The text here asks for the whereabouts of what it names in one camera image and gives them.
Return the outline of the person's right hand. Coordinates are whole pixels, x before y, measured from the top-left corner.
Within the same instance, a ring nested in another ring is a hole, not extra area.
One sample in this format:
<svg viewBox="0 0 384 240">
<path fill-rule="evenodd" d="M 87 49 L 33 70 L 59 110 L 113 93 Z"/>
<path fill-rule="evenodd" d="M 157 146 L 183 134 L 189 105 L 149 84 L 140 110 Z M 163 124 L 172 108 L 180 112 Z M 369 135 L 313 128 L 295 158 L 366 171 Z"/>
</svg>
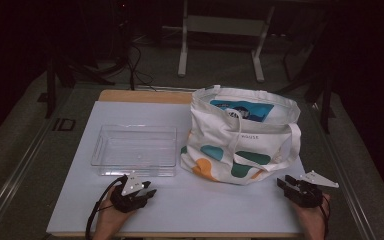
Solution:
<svg viewBox="0 0 384 240">
<path fill-rule="evenodd" d="M 315 208 L 302 208 L 292 203 L 307 240 L 325 240 L 330 218 L 330 196 L 323 195 L 323 203 Z"/>
</svg>

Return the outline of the metal floor rail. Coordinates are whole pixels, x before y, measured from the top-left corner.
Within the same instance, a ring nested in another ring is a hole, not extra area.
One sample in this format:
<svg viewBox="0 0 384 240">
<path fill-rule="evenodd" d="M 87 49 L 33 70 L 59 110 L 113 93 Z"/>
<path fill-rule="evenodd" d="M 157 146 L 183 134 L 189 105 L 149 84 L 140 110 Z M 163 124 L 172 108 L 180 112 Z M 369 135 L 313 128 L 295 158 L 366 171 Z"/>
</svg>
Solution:
<svg viewBox="0 0 384 240">
<path fill-rule="evenodd" d="M 314 124 L 317 126 L 319 135 L 327 150 L 328 159 L 331 162 L 332 168 L 336 174 L 344 199 L 347 202 L 347 206 L 350 213 L 356 223 L 356 227 L 362 237 L 362 240 L 375 240 L 374 232 L 368 222 L 366 214 L 360 205 L 359 198 L 352 187 L 350 180 L 344 170 L 341 159 L 336 152 L 331 137 L 325 132 L 319 120 L 319 108 L 316 104 L 307 104 L 310 116 L 313 119 Z"/>
<path fill-rule="evenodd" d="M 29 167 L 31 166 L 33 160 L 35 159 L 45 136 L 58 122 L 59 112 L 55 110 L 49 117 L 44 119 L 41 128 L 36 133 L 33 140 L 30 142 L 30 145 L 24 152 L 20 162 L 17 164 L 15 170 L 9 175 L 3 187 L 0 190 L 0 219 L 5 212 L 5 209 L 12 201 L 14 195 L 17 193 L 17 190 L 23 181 Z"/>
</svg>

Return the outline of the white metal stand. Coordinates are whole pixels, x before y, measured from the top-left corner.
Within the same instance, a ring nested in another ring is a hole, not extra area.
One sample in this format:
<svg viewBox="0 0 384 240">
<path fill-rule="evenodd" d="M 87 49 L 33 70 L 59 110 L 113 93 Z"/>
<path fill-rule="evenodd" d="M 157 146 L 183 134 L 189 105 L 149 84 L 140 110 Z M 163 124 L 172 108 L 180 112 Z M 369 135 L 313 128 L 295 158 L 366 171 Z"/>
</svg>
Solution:
<svg viewBox="0 0 384 240">
<path fill-rule="evenodd" d="M 256 47 L 251 50 L 251 59 L 254 73 L 257 82 L 264 82 L 265 76 L 263 73 L 260 55 L 264 42 L 268 36 L 268 30 L 274 15 L 274 11 L 275 6 L 270 6 L 264 20 L 190 15 L 188 13 L 188 0 L 183 0 L 182 45 L 177 75 L 179 77 L 186 76 L 188 60 L 187 38 L 189 32 L 253 36 L 259 39 Z"/>
</svg>

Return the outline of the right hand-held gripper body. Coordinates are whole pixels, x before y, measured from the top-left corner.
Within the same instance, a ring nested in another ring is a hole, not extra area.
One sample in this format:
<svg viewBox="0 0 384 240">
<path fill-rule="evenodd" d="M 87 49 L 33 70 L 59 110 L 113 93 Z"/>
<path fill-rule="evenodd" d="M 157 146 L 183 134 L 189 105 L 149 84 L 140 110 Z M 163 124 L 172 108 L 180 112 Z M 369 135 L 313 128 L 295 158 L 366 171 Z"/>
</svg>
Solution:
<svg viewBox="0 0 384 240">
<path fill-rule="evenodd" d="M 300 207 L 314 208 L 323 202 L 323 193 L 319 186 L 338 188 L 339 184 L 334 182 L 314 170 L 300 175 L 297 179 L 299 186 L 294 186 L 291 200 Z"/>
</svg>

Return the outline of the white tote bag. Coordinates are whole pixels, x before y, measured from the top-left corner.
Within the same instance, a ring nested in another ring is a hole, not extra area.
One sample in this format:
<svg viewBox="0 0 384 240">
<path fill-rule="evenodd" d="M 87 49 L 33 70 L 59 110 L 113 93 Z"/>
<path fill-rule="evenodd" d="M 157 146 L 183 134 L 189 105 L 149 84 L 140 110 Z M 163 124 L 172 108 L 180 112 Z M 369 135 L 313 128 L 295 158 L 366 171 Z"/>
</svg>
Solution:
<svg viewBox="0 0 384 240">
<path fill-rule="evenodd" d="M 273 104 L 264 122 L 243 119 L 211 100 Z M 291 99 L 261 90 L 215 85 L 192 94 L 192 127 L 181 150 L 181 166 L 215 182 L 247 185 L 261 181 L 297 160 L 300 109 Z"/>
</svg>

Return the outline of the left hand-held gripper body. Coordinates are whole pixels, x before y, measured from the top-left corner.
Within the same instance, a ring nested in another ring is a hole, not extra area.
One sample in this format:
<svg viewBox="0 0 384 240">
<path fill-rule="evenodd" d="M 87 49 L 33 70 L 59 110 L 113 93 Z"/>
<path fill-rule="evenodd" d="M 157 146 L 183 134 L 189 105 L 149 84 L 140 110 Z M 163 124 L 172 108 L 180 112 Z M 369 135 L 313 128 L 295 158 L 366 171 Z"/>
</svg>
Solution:
<svg viewBox="0 0 384 240">
<path fill-rule="evenodd" d="M 121 184 L 113 190 L 110 201 L 118 211 L 123 213 L 143 208 L 147 204 L 147 198 L 139 192 L 146 187 L 147 185 L 134 172 L 131 172 L 121 178 Z"/>
</svg>

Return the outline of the clear plastic container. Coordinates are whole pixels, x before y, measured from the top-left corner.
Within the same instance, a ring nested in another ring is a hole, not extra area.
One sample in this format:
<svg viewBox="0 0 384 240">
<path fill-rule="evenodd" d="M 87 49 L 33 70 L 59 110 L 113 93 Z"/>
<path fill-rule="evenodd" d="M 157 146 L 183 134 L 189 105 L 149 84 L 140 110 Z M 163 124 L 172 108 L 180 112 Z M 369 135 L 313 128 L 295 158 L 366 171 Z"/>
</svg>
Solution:
<svg viewBox="0 0 384 240">
<path fill-rule="evenodd" d="M 176 172 L 177 128 L 103 125 L 91 159 L 101 176 L 172 177 Z"/>
</svg>

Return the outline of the person's left hand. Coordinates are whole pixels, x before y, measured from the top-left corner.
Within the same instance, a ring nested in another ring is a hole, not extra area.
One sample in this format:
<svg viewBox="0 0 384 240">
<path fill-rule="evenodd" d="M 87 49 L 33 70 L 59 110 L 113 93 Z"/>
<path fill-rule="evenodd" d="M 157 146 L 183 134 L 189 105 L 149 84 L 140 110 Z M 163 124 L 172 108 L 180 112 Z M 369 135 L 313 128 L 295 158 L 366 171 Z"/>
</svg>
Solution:
<svg viewBox="0 0 384 240">
<path fill-rule="evenodd" d="M 111 187 L 106 198 L 100 205 L 100 212 L 98 214 L 95 232 L 116 234 L 125 224 L 125 222 L 135 213 L 135 211 L 123 213 L 115 209 L 110 200 L 113 191 L 114 187 Z"/>
</svg>

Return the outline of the black tripod stand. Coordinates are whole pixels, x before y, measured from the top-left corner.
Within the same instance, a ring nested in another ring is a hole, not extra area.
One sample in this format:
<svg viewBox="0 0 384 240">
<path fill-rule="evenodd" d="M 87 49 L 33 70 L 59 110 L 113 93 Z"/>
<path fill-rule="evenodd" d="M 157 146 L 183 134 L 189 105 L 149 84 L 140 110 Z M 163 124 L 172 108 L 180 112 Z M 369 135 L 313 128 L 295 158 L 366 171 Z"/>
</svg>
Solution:
<svg viewBox="0 0 384 240">
<path fill-rule="evenodd" d="M 97 73 L 92 72 L 86 67 L 75 62 L 68 56 L 60 53 L 58 50 L 49 51 L 50 59 L 47 63 L 47 92 L 46 103 L 47 113 L 46 118 L 50 118 L 56 109 L 56 81 L 58 77 L 64 86 L 72 88 L 75 85 L 72 69 L 87 76 L 93 81 L 102 85 L 113 85 L 113 82 L 103 79 Z"/>
</svg>

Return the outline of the black metal stand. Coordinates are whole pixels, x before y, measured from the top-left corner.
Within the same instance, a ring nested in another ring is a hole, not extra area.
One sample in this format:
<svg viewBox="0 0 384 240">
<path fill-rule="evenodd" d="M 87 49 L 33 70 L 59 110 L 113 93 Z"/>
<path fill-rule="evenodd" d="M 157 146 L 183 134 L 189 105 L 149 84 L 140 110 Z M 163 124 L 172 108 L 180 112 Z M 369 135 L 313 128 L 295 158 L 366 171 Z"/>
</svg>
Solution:
<svg viewBox="0 0 384 240">
<path fill-rule="evenodd" d="M 306 62 L 292 82 L 275 91 L 276 94 L 285 95 L 303 85 L 307 85 L 308 89 L 304 94 L 304 100 L 307 103 L 315 104 L 319 98 L 322 98 L 319 122 L 326 134 L 330 133 L 330 101 L 335 73 L 334 62 L 337 58 L 334 54 L 335 47 L 335 41 L 330 40 L 326 34 L 322 34 L 316 40 Z"/>
</svg>

